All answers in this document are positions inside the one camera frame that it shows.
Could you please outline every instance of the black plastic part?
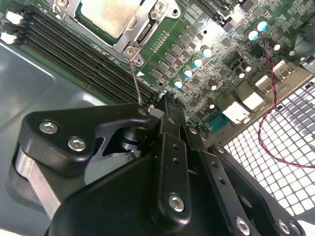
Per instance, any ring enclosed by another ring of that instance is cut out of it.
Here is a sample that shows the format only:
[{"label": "black plastic part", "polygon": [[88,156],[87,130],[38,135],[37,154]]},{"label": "black plastic part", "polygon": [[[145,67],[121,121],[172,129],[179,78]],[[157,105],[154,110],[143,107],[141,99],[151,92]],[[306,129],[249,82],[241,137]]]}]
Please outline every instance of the black plastic part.
[{"label": "black plastic part", "polygon": [[[23,119],[19,144],[25,154],[59,174],[75,176],[85,171],[94,155],[96,138],[105,138],[98,151],[103,154],[118,129],[145,126],[150,120],[150,114],[137,104],[35,112]],[[58,132],[41,132],[39,125],[44,121],[55,123]],[[86,148],[83,151],[73,151],[68,147],[68,140],[73,137],[84,140]]]},{"label": "black plastic part", "polygon": [[[138,158],[70,196],[52,219],[48,236],[166,236],[151,218],[155,158]],[[216,211],[199,178],[189,176],[190,223],[177,236],[218,236]]]},{"label": "black plastic part", "polygon": [[[174,233],[191,217],[186,145],[180,140],[180,125],[173,117],[164,115],[159,130],[151,215],[165,232]],[[173,194],[183,200],[182,212],[171,208],[169,197]]]},{"label": "black plastic part", "polygon": [[219,158],[224,170],[233,179],[233,188],[237,195],[244,196],[252,205],[253,219],[262,235],[287,235],[280,229],[278,220],[282,220],[289,227],[291,236],[298,236],[298,234],[291,228],[290,221],[299,227],[301,235],[305,235],[297,220],[288,214],[221,145],[214,144],[208,148],[208,151]]}]

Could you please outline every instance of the metal bracket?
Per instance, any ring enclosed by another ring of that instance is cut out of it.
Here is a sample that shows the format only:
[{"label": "metal bracket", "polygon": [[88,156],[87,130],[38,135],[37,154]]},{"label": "metal bracket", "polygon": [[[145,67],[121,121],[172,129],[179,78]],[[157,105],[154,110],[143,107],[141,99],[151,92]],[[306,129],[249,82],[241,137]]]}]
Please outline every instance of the metal bracket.
[{"label": "metal bracket", "polygon": [[162,20],[177,19],[181,15],[175,0],[145,0],[136,13],[136,24],[132,29],[126,30],[115,45],[110,45],[96,36],[75,18],[75,12],[81,0],[47,0],[53,12],[60,20],[65,20],[84,36],[93,40],[105,51],[121,61],[132,61],[135,66],[142,66],[144,60],[140,51],[153,35]]},{"label": "metal bracket", "polygon": [[233,187],[237,194],[249,201],[256,227],[263,235],[305,235],[294,217],[280,206],[227,150],[219,144],[214,144],[208,151],[219,158],[224,170],[233,178]]}]

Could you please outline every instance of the red wire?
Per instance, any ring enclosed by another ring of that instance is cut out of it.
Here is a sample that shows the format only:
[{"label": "red wire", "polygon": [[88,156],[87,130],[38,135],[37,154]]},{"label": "red wire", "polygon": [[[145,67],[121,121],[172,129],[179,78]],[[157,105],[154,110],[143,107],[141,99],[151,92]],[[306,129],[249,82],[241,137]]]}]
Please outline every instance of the red wire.
[{"label": "red wire", "polygon": [[261,145],[261,147],[265,150],[265,152],[271,156],[272,158],[276,159],[279,162],[285,163],[287,165],[291,165],[291,166],[295,166],[297,168],[312,168],[315,169],[315,165],[301,165],[299,163],[294,163],[294,162],[288,162],[283,158],[277,158],[275,157],[273,154],[271,154],[271,152],[268,150],[267,146],[264,144],[263,139],[261,138],[261,130],[262,130],[262,125],[264,123],[264,121],[267,119],[267,117],[272,113],[272,111],[274,109],[277,108],[277,104],[278,104],[278,97],[277,97],[277,83],[276,83],[276,79],[275,79],[275,73],[274,73],[274,65],[272,64],[271,59],[269,58],[268,54],[265,54],[266,60],[267,62],[270,64],[270,70],[271,70],[271,80],[272,80],[272,91],[274,94],[274,105],[272,106],[272,108],[263,116],[263,118],[261,119],[260,123],[259,123],[259,129],[258,129],[258,141],[259,144]]}]

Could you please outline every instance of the silver component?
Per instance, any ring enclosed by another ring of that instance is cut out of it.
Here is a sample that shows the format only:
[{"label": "silver component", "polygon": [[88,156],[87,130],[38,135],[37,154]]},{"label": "silver component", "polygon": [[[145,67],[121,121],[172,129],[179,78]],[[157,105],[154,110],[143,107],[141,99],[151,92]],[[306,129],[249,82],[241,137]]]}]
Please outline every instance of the silver component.
[{"label": "silver component", "polygon": [[251,230],[248,224],[242,218],[236,217],[235,224],[244,235],[246,236],[250,235]]},{"label": "silver component", "polygon": [[[66,6],[58,5],[59,1],[68,0],[47,0],[52,6],[53,12],[57,13],[60,19],[65,20],[68,24],[77,29],[87,38],[91,39],[96,45],[99,45],[112,56],[121,61],[132,60],[133,64],[136,66],[142,66],[144,64],[144,60],[140,55],[140,50],[148,42],[163,19],[165,17],[177,19],[181,15],[176,0],[145,0],[135,15],[136,24],[134,27],[126,30],[119,38],[119,41],[112,46],[95,35],[80,22],[74,20],[76,10],[81,0],[69,0]],[[152,15],[152,13],[156,14],[154,17],[156,21],[153,25],[149,25],[150,20],[148,16]],[[137,49],[132,56],[128,53],[129,47]]]},{"label": "silver component", "polygon": [[131,69],[131,73],[132,73],[132,76],[133,76],[134,85],[136,87],[137,94],[138,94],[138,103],[139,103],[140,106],[142,106],[141,92],[140,92],[140,89],[139,89],[139,86],[138,86],[137,77],[136,77],[136,74],[134,73],[132,62],[130,61],[129,64],[130,64],[130,69]]},{"label": "silver component", "polygon": [[161,1],[157,2],[154,10],[156,11],[157,14],[163,14],[166,11],[167,7],[165,4]]},{"label": "silver component", "polygon": [[45,134],[55,134],[58,131],[58,126],[51,121],[45,121],[39,125],[39,129]]},{"label": "silver component", "polygon": [[68,141],[68,147],[74,151],[83,151],[87,146],[83,139],[80,138],[71,138]]},{"label": "silver component", "polygon": [[301,230],[292,221],[290,221],[290,226],[298,235],[302,234]]},{"label": "silver component", "polygon": [[65,7],[68,5],[68,0],[57,0],[58,6]]},{"label": "silver component", "polygon": [[27,156],[21,147],[15,169],[29,181],[50,219],[70,194],[85,186],[84,175],[64,178]]},{"label": "silver component", "polygon": [[197,134],[197,131],[194,128],[190,127],[189,130],[191,131],[191,133]]},{"label": "silver component", "polygon": [[138,113],[139,113],[140,115],[144,116],[144,117],[146,117],[146,116],[147,116],[147,113],[146,113],[146,111],[145,111],[145,110],[138,109]]},{"label": "silver component", "polygon": [[183,200],[175,194],[169,196],[168,202],[169,205],[177,212],[182,212],[185,208]]},{"label": "silver component", "polygon": [[218,152],[219,152],[219,153],[224,154],[224,150],[223,150],[223,148],[221,148],[221,147],[217,147],[217,150],[218,150]]},{"label": "silver component", "polygon": [[287,235],[290,234],[289,228],[282,220],[278,220],[278,225],[283,232],[285,232]]}]

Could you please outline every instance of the perforated metal panel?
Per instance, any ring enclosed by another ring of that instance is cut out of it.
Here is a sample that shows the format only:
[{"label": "perforated metal panel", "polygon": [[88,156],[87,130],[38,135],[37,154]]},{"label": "perforated metal panel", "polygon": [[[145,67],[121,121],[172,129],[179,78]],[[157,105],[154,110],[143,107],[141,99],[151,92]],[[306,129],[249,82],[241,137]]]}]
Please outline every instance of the perforated metal panel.
[{"label": "perforated metal panel", "polygon": [[[277,162],[258,143],[259,122],[226,149],[293,216],[315,206],[315,170]],[[282,102],[263,125],[262,139],[286,161],[315,164],[315,79]]]}]

